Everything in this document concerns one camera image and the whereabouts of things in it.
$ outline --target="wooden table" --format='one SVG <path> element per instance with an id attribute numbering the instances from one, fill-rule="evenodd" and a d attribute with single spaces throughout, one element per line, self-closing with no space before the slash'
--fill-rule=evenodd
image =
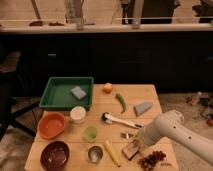
<path id="1" fill-rule="evenodd" d="M 69 117 L 67 117 L 68 124 L 64 132 L 51 141 L 42 139 L 37 132 L 25 165 L 25 170 L 43 170 L 40 164 L 41 152 L 47 144 L 56 140 L 66 142 L 70 148 L 70 157 L 64 168 L 65 171 L 142 170 L 137 164 L 138 159 L 141 158 L 140 155 L 137 155 L 132 161 L 128 161 L 121 152 L 121 149 L 128 144 L 129 140 L 121 138 L 120 134 L 123 132 L 135 134 L 138 130 L 117 123 L 111 125 L 106 124 L 101 120 L 101 116 L 103 112 L 110 112 L 119 118 L 131 120 L 143 125 L 148 124 L 162 112 L 155 87 L 153 85 L 114 85 L 113 92 L 110 94 L 105 94 L 102 88 L 103 85 L 94 85 L 92 106 L 87 113 L 84 123 L 71 123 Z M 116 93 L 122 94 L 127 103 L 127 110 L 123 114 L 120 113 L 122 107 L 115 98 Z M 136 118 L 133 106 L 145 101 L 152 102 L 153 107 Z M 88 126 L 95 126 L 98 129 L 98 136 L 95 143 L 87 143 L 83 138 L 83 132 Z M 119 152 L 122 164 L 120 168 L 114 164 L 109 154 L 104 149 L 103 142 L 107 139 L 113 143 L 114 147 Z M 101 146 L 104 151 L 103 158 L 98 165 L 89 163 L 87 158 L 88 149 L 94 145 Z M 178 169 L 173 147 L 169 139 L 161 139 L 152 148 L 165 152 L 167 160 Z"/>

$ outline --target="green cup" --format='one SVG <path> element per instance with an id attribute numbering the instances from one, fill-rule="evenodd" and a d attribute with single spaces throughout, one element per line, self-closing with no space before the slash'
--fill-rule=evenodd
<path id="1" fill-rule="evenodd" d="M 87 142 L 93 143 L 96 140 L 97 134 L 98 134 L 97 129 L 93 126 L 90 126 L 85 129 L 84 138 Z"/>

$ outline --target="yellow banana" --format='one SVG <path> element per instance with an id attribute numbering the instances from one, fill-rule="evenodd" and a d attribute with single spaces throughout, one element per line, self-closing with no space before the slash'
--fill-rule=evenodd
<path id="1" fill-rule="evenodd" d="M 107 150 L 107 152 L 109 153 L 112 160 L 115 162 L 115 164 L 118 167 L 121 167 L 119 155 L 118 155 L 117 151 L 114 149 L 113 145 L 108 140 L 106 140 L 104 142 L 104 147 Z"/>

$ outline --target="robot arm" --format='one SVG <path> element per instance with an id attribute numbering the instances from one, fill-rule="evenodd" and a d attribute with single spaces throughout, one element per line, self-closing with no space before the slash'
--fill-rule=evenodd
<path id="1" fill-rule="evenodd" d="M 154 145 L 161 138 L 168 137 L 213 165 L 213 141 L 190 131 L 182 125 L 183 122 L 183 115 L 171 110 L 141 128 L 138 136 L 146 145 Z"/>

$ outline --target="grapes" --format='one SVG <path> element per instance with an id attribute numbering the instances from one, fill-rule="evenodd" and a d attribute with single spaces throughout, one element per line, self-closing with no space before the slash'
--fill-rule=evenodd
<path id="1" fill-rule="evenodd" d="M 162 161 L 166 157 L 166 154 L 162 151 L 153 151 L 147 157 L 138 161 L 138 164 L 144 169 L 144 171 L 152 171 L 158 161 Z"/>

